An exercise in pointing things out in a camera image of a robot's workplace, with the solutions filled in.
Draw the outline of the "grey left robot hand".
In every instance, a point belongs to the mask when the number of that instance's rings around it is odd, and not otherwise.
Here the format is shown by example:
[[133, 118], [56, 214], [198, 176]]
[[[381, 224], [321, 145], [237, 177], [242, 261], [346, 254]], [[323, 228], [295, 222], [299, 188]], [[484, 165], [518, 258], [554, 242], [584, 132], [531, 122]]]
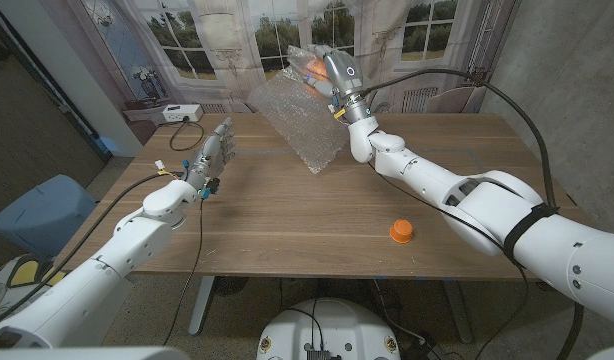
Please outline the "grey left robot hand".
[[227, 117], [205, 139], [202, 147], [192, 154], [186, 183], [199, 190], [211, 179], [220, 176], [225, 165], [235, 156], [232, 125], [232, 119]]

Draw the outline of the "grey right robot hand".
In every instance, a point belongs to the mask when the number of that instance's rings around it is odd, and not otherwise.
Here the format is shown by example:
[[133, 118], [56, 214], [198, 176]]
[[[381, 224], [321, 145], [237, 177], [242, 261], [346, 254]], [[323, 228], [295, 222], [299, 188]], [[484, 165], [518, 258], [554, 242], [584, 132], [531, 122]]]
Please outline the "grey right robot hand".
[[322, 61], [326, 79], [306, 75], [304, 81], [332, 101], [334, 117], [344, 118], [349, 124], [370, 117], [371, 111], [361, 94], [362, 71], [354, 58], [345, 51], [327, 45], [308, 44], [305, 49]]

